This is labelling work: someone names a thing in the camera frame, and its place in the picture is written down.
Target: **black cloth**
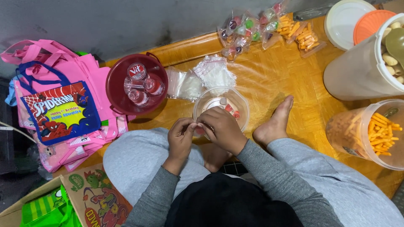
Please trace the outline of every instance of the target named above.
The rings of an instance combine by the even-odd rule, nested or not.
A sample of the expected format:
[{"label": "black cloth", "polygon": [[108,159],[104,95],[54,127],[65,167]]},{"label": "black cloth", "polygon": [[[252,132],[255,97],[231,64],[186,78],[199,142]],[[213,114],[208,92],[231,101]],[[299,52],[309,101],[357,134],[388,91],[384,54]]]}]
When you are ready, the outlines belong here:
[{"label": "black cloth", "polygon": [[258,186],[217,172],[190,184],[171,204],[167,227],[302,227],[293,208]]}]

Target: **gray wall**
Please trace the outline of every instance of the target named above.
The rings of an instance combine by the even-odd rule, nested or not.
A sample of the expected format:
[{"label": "gray wall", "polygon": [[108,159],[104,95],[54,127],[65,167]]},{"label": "gray wall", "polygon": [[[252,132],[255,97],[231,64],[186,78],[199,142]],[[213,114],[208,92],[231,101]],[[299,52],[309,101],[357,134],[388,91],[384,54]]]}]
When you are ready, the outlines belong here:
[{"label": "gray wall", "polygon": [[[56,40],[75,51],[116,59],[216,30],[233,7],[278,0],[0,0],[0,51],[24,40]],[[288,11],[338,0],[291,0]],[[15,66],[0,61],[0,76]]]}]

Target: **clear plastic bowl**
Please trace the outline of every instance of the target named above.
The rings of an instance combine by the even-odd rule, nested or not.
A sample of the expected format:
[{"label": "clear plastic bowl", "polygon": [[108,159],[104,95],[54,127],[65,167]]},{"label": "clear plastic bowl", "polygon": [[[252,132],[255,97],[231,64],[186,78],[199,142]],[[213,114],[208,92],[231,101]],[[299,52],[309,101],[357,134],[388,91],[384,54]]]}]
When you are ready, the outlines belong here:
[{"label": "clear plastic bowl", "polygon": [[237,119],[237,123],[241,131],[244,131],[250,119],[248,101],[236,89],[230,87],[219,86],[204,91],[194,105],[194,119],[196,120],[202,112],[209,108],[223,106],[220,104],[221,98],[226,98],[227,103],[230,104],[235,111],[239,111],[240,118]]},{"label": "clear plastic bowl", "polygon": [[389,99],[333,116],[326,126],[328,141],[337,151],[374,161],[392,170],[404,170],[404,131],[393,131],[393,136],[399,140],[388,150],[391,156],[377,156],[373,151],[368,126],[374,113],[390,113],[390,121],[404,126],[404,100]]}]

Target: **bowl handle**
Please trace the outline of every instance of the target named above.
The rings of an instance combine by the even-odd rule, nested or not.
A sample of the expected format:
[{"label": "bowl handle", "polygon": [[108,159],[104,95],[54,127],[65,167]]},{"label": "bowl handle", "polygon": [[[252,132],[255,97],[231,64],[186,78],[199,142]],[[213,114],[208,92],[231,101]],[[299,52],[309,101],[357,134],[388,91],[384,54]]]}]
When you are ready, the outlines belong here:
[{"label": "bowl handle", "polygon": [[115,113],[117,113],[117,114],[119,114],[119,115],[126,115],[126,114],[124,114],[124,113],[120,113],[120,112],[116,111],[116,110],[115,110],[115,107],[114,107],[113,105],[111,105],[109,108],[112,109],[112,111],[114,111]]},{"label": "bowl handle", "polygon": [[155,57],[156,59],[157,59],[157,61],[161,64],[161,62],[160,62],[160,60],[158,59],[158,57],[157,56],[155,56],[154,54],[152,54],[152,53],[150,53],[150,52],[146,52],[146,56],[153,56],[153,57]]}]

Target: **green bag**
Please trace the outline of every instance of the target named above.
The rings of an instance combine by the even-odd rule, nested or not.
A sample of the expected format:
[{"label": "green bag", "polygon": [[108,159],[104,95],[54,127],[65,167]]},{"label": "green bag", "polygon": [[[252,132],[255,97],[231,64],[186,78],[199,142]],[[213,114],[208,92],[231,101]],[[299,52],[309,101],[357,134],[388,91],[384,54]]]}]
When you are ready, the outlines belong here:
[{"label": "green bag", "polygon": [[81,227],[63,185],[22,207],[20,227]]}]

